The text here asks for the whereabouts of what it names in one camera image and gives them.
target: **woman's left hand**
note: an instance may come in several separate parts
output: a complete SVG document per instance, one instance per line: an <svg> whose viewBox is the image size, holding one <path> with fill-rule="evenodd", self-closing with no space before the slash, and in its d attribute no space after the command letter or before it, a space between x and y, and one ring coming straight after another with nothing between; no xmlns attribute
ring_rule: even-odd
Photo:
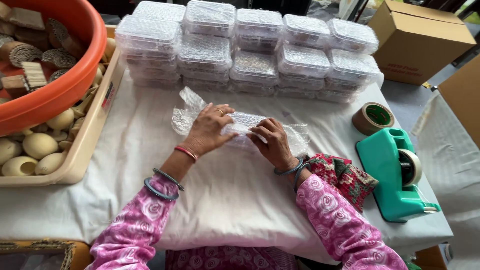
<svg viewBox="0 0 480 270"><path fill-rule="evenodd" d="M233 119L226 114L234 112L235 109L230 108L228 104L216 106L208 104L193 122L188 137L179 146L198 157L221 147L238 136L238 133L220 134L224 126L233 123Z"/></svg>

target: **pink rose print clothing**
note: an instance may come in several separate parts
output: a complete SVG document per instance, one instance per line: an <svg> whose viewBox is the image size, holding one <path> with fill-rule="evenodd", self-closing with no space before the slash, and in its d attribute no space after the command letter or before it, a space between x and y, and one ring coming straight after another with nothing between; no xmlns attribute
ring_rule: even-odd
<svg viewBox="0 0 480 270"><path fill-rule="evenodd" d="M155 175L151 185L174 195L177 186ZM145 187L97 238L86 270L147 270L175 201L158 198ZM297 205L306 211L318 237L343 269L406 270L402 259L387 247L371 226L332 186L313 174L299 188ZM274 247L201 247L167 251L168 270L296 270L292 255Z"/></svg>

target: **tape dispenser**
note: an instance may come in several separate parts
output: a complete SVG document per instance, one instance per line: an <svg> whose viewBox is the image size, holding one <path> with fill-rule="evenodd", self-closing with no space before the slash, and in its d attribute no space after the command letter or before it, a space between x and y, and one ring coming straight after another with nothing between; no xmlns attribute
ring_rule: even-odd
<svg viewBox="0 0 480 270"><path fill-rule="evenodd" d="M407 222L441 211L438 204L423 200L417 187L425 176L404 130L384 128L358 142L357 152L365 172L379 182L373 195L386 221Z"/></svg>

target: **red thread bracelet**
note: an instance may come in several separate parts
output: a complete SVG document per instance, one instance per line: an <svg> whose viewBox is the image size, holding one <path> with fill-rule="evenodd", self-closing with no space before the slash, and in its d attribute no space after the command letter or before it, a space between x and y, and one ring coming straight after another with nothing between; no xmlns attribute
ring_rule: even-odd
<svg viewBox="0 0 480 270"><path fill-rule="evenodd" d="M194 162L194 163L196 163L196 162L197 162L197 160L198 160L198 156L197 156L197 155L194 155L194 154L190 153L190 151L188 151L188 150L187 150L187 149L185 149L185 148L181 148L180 146L175 146L175 150L181 151L181 152L183 152L183 153L185 153L185 154L187 154L187 155L191 156L191 157L192 157L192 159L194 159L194 160L195 160L195 162Z"/></svg>

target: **pink floral sleeve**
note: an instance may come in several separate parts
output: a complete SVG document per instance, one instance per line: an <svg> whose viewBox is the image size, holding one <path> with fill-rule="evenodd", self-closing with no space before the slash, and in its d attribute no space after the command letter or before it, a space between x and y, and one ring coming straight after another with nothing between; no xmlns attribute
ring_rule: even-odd
<svg viewBox="0 0 480 270"><path fill-rule="evenodd" d="M163 176L153 176L150 184L168 196L178 192ZM155 255L151 245L160 240L174 205L175 201L160 199L143 187L97 238L90 249L95 260L85 270L148 270L146 263Z"/></svg>
<svg viewBox="0 0 480 270"><path fill-rule="evenodd" d="M297 205L307 211L328 254L342 261L343 269L407 269L381 233L318 175L300 186Z"/></svg>

